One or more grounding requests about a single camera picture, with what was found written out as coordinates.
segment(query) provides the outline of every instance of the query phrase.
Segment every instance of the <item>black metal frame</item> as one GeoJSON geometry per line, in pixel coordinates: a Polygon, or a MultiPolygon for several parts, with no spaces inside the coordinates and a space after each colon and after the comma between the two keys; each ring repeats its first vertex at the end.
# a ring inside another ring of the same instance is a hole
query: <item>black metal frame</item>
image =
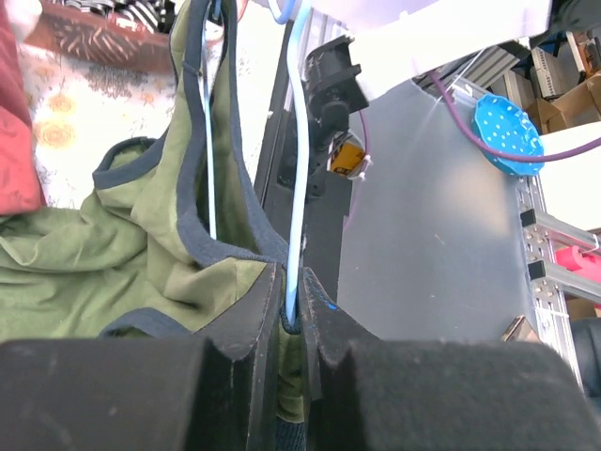
{"type": "MultiPolygon", "coordinates": [[[[285,109],[289,89],[285,54],[291,29],[292,23],[288,23],[271,94],[271,114],[265,126],[254,178],[254,191],[263,210],[285,240],[289,239],[290,233],[292,191],[278,182],[278,169],[283,155],[296,153],[294,119],[285,109]]],[[[309,201],[304,215],[306,245],[302,257],[303,266],[310,267],[315,272],[334,301],[338,291],[343,224],[348,215],[351,191],[350,180],[328,172],[325,177],[325,194],[309,201]]]]}

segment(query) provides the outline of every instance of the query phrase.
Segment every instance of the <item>wire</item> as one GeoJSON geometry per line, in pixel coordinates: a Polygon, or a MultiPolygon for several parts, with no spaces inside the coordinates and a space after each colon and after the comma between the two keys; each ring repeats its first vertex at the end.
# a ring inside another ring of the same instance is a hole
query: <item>wire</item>
{"type": "MultiPolygon", "coordinates": [[[[466,64],[466,63],[470,63],[470,61],[473,59],[473,54],[468,54],[467,56],[464,56],[463,58],[460,58],[458,60],[456,60],[455,64],[450,68],[450,69],[446,69],[446,66],[443,66],[441,68],[439,68],[440,70],[440,79],[443,81],[446,81],[449,77],[453,77],[454,74],[458,71],[461,70],[461,68],[466,64]]],[[[420,79],[419,82],[417,82],[418,86],[423,90],[426,91],[428,90],[430,87],[432,87],[432,85],[434,84],[432,82],[432,79],[430,79],[429,82],[426,82],[425,79],[428,78],[428,74],[426,74],[424,76],[424,78],[420,79]]]]}
{"type": "Polygon", "coordinates": [[[463,77],[468,70],[470,70],[471,66],[474,65],[474,63],[476,62],[476,60],[485,52],[486,49],[482,49],[480,52],[478,52],[478,54],[471,59],[471,61],[468,63],[468,65],[461,71],[459,72],[459,75],[457,75],[455,77],[455,79],[453,80],[453,82],[449,85],[449,87],[446,88],[446,91],[450,91],[451,89],[453,89],[453,87],[455,86],[455,84],[457,83],[457,81],[463,77]]]}
{"type": "Polygon", "coordinates": [[[215,1],[215,9],[213,9],[213,20],[216,21],[219,19],[219,16],[222,12],[222,0],[215,1]]]}
{"type": "Polygon", "coordinates": [[[294,10],[295,0],[286,0],[284,10],[280,10],[277,0],[268,0],[273,20],[279,25],[284,25],[290,20],[292,11],[294,10]]]}
{"type": "MultiPolygon", "coordinates": [[[[221,6],[219,5],[219,3],[221,3],[222,0],[217,0],[217,2],[218,2],[218,4],[216,4],[215,11],[220,11],[221,6]]],[[[242,17],[244,17],[244,13],[246,12],[246,7],[248,7],[248,2],[249,2],[249,0],[238,0],[238,5],[239,5],[238,22],[240,22],[242,20],[242,17]]],[[[207,48],[213,47],[214,45],[220,43],[222,40],[223,40],[223,32],[216,39],[207,39],[207,48]]]]}
{"type": "Polygon", "coordinates": [[[208,47],[207,47],[207,19],[210,4],[203,19],[202,40],[202,66],[203,66],[203,94],[205,97],[205,128],[207,129],[207,185],[208,185],[208,233],[217,240],[217,220],[215,211],[215,162],[213,159],[213,130],[210,117],[210,89],[208,87],[208,47]]]}
{"type": "MultiPolygon", "coordinates": [[[[363,140],[364,140],[363,150],[365,152],[365,155],[363,156],[363,160],[361,162],[361,172],[360,172],[360,175],[361,175],[361,174],[365,174],[365,169],[367,169],[368,162],[371,158],[371,141],[370,141],[371,137],[369,135],[369,128],[367,127],[367,120],[365,119],[365,114],[363,113],[362,110],[359,110],[359,119],[361,120],[361,125],[363,128],[363,140]]],[[[345,221],[343,230],[347,230],[348,226],[350,225],[351,221],[353,220],[353,217],[355,216],[355,212],[357,211],[357,205],[359,204],[359,197],[361,195],[363,180],[358,179],[357,181],[359,182],[359,184],[355,188],[355,194],[353,195],[353,200],[350,204],[350,209],[348,212],[348,218],[345,221]]]]}
{"type": "Polygon", "coordinates": [[[459,113],[457,112],[457,109],[455,108],[453,99],[451,98],[451,95],[448,92],[446,92],[445,87],[442,84],[442,82],[440,81],[440,78],[438,77],[438,75],[434,71],[428,72],[428,75],[430,76],[432,83],[434,83],[434,85],[436,85],[437,89],[439,90],[439,93],[442,96],[442,99],[444,100],[444,102],[446,103],[447,108],[449,109],[449,113],[451,113],[451,116],[453,117],[453,120],[457,124],[457,127],[459,127],[459,129],[463,132],[463,134],[465,134],[466,137],[473,144],[475,144],[479,149],[481,149],[483,152],[488,153],[489,155],[492,155],[492,156],[498,157],[498,158],[504,158],[505,160],[509,160],[511,162],[548,163],[548,162],[557,162],[559,160],[565,160],[567,158],[576,157],[577,155],[581,155],[585,152],[588,152],[590,150],[593,150],[593,149],[601,146],[601,138],[597,138],[597,139],[591,141],[590,143],[584,144],[582,146],[578,146],[577,148],[572,148],[571,150],[567,150],[565,152],[556,153],[554,155],[542,155],[542,156],[529,157],[526,155],[510,155],[510,154],[507,154],[504,152],[499,152],[498,150],[487,146],[484,141],[482,141],[475,134],[473,134],[473,132],[470,130],[470,128],[463,122],[461,117],[459,117],[459,113]]]}
{"type": "Polygon", "coordinates": [[[290,223],[290,243],[288,247],[288,267],[286,270],[285,314],[288,324],[296,320],[296,300],[299,287],[299,264],[301,260],[302,223],[304,204],[307,195],[307,179],[309,176],[309,118],[307,104],[302,88],[301,73],[299,72],[299,48],[302,30],[311,12],[312,0],[301,0],[299,13],[292,25],[290,39],[285,56],[288,76],[292,86],[292,99],[297,118],[297,172],[292,199],[292,220],[290,223]]]}

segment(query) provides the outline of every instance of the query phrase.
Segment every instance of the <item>purple wire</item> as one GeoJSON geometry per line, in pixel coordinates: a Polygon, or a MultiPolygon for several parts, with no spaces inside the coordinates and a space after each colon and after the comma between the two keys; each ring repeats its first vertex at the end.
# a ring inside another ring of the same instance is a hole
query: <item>purple wire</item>
{"type": "MultiPolygon", "coordinates": [[[[365,120],[365,115],[362,110],[359,110],[359,119],[361,120],[361,126],[363,128],[363,141],[365,143],[365,155],[363,157],[363,161],[361,162],[361,172],[363,172],[367,168],[367,162],[365,161],[365,157],[371,155],[371,145],[370,145],[370,137],[369,137],[369,129],[367,128],[367,121],[365,120]]],[[[357,204],[359,203],[359,195],[361,193],[361,187],[363,185],[364,180],[357,180],[357,186],[355,188],[355,195],[353,195],[353,200],[350,204],[350,211],[348,212],[348,218],[343,226],[343,230],[347,230],[348,225],[352,221],[355,216],[355,211],[357,210],[357,204]]]]}
{"type": "Polygon", "coordinates": [[[432,83],[436,85],[436,88],[439,90],[440,95],[444,99],[444,102],[449,108],[449,113],[453,117],[454,121],[457,124],[457,127],[461,129],[463,134],[478,148],[480,148],[483,152],[486,152],[495,157],[503,158],[505,160],[509,160],[511,162],[520,162],[520,163],[547,163],[547,162],[557,162],[558,160],[565,160],[567,158],[576,157],[577,155],[581,155],[582,153],[588,152],[589,150],[593,150],[594,148],[598,148],[601,146],[601,138],[597,138],[590,143],[583,144],[582,146],[578,146],[577,148],[573,148],[571,150],[567,150],[565,152],[556,153],[554,155],[543,155],[537,157],[528,157],[526,155],[510,155],[504,152],[499,152],[498,150],[491,148],[486,145],[484,141],[478,138],[470,128],[463,122],[461,117],[459,117],[459,113],[454,106],[453,99],[451,99],[451,95],[447,92],[446,88],[440,81],[438,75],[434,72],[428,72],[432,83]]]}

